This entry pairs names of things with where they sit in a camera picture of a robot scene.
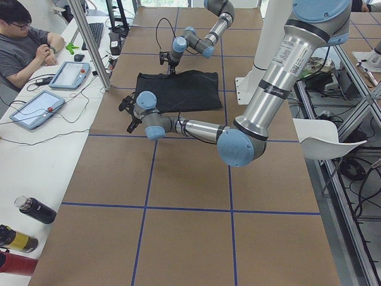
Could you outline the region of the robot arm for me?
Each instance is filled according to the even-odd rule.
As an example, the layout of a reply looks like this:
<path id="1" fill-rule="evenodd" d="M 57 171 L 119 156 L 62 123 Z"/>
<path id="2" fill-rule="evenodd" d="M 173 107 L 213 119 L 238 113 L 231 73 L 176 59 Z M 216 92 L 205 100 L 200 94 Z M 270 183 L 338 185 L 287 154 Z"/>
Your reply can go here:
<path id="1" fill-rule="evenodd" d="M 176 74 L 176 67 L 189 48 L 196 54 L 210 58 L 224 31 L 233 24 L 235 8 L 230 1 L 204 1 L 204 7 L 218 17 L 208 33 L 200 36 L 194 27 L 188 26 L 180 35 L 174 37 L 169 51 L 160 51 L 160 64 L 168 64 L 170 75 Z"/>
<path id="2" fill-rule="evenodd" d="M 167 116 L 151 89 L 125 97 L 119 110 L 132 122 L 127 131 L 143 124 L 147 138 L 156 140 L 173 132 L 216 145 L 221 159 L 233 167 L 250 164 L 266 150 L 268 127 L 317 48 L 347 41 L 351 1 L 270 1 L 253 65 L 239 79 L 237 91 L 249 103 L 232 125 L 224 126 Z"/>

